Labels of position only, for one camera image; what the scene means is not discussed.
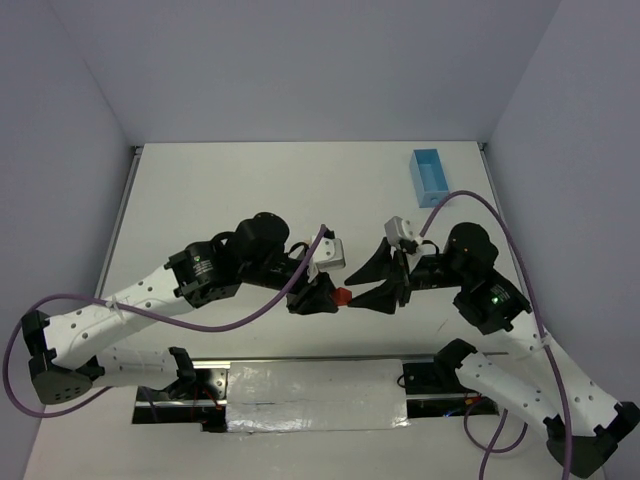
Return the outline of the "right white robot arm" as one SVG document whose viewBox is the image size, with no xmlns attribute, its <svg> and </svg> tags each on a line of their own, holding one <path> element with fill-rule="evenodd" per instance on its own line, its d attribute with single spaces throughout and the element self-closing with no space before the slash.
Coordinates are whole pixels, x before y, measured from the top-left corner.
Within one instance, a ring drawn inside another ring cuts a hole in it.
<svg viewBox="0 0 640 480">
<path fill-rule="evenodd" d="M 470 343 L 455 339 L 434 357 L 440 378 L 479 392 L 517 414 L 546 439 L 551 456 L 586 479 L 599 470 L 639 423 L 639 409 L 602 390 L 548 333 L 531 303 L 494 267 L 496 246 L 478 224 L 455 225 L 444 248 L 394 217 L 374 255 L 347 278 L 374 283 L 350 305 L 392 314 L 415 291 L 457 288 L 461 317 L 505 352 L 527 378 L 509 374 Z"/>
</svg>

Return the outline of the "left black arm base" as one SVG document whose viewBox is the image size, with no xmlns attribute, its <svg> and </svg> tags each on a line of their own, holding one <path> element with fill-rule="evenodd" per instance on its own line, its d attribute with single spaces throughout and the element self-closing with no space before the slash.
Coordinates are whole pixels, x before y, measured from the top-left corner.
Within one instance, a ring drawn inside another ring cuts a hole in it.
<svg viewBox="0 0 640 480">
<path fill-rule="evenodd" d="M 133 425 L 193 425 L 202 432 L 227 431 L 226 405 L 230 362 L 197 360 L 196 382 L 188 393 L 172 399 L 165 392 L 137 390 Z"/>
</svg>

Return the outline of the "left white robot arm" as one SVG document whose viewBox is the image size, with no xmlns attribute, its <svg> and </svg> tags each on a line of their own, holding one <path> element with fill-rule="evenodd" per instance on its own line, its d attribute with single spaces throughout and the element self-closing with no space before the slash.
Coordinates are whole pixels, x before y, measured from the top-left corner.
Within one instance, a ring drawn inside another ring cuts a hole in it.
<svg viewBox="0 0 640 480">
<path fill-rule="evenodd" d="M 345 266 L 341 240 L 321 227 L 301 254 L 286 250 L 289 227 L 262 212 L 235 230 L 189 244 L 135 284 L 106 299 L 86 299 L 82 307 L 50 316 L 34 306 L 20 321 L 30 354 L 29 373 L 38 399 L 60 405 L 89 390 L 138 384 L 176 398 L 192 390 L 197 374 L 181 347 L 144 352 L 123 342 L 154 323 L 202 333 L 238 329 L 284 301 L 297 315 L 338 311 L 337 289 L 328 274 Z M 242 285 L 275 291 L 266 305 L 222 326 L 195 326 L 183 316 L 236 295 Z"/>
</svg>

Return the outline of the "plain red wood block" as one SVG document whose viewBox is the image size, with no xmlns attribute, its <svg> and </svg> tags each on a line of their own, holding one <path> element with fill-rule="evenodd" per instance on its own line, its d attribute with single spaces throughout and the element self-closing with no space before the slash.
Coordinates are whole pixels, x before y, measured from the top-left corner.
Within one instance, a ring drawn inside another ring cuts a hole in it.
<svg viewBox="0 0 640 480">
<path fill-rule="evenodd" d="M 340 287 L 332 292 L 331 297 L 337 307 L 343 307 L 352 301 L 353 295 L 349 289 Z"/>
</svg>

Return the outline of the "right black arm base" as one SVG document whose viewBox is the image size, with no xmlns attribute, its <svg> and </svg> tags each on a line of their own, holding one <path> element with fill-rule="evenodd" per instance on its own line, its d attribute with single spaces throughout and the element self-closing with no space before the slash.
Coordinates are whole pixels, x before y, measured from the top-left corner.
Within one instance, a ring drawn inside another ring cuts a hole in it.
<svg viewBox="0 0 640 480">
<path fill-rule="evenodd" d="M 404 361 L 397 385 L 406 396 L 410 419 L 462 417 L 469 408 L 472 415 L 497 415 L 498 408 L 480 393 L 465 388 L 455 375 L 455 368 L 477 349 L 461 339 L 455 339 L 429 358 Z"/>
</svg>

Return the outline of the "light blue plastic box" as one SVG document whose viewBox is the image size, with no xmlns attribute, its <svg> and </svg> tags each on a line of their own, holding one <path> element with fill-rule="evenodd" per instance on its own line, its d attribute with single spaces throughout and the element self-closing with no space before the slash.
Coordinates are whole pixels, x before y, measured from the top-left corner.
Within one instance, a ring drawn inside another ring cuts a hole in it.
<svg viewBox="0 0 640 480">
<path fill-rule="evenodd" d="M 409 162 L 409 170 L 420 208 L 436 207 L 450 193 L 436 149 L 414 150 Z"/>
</svg>

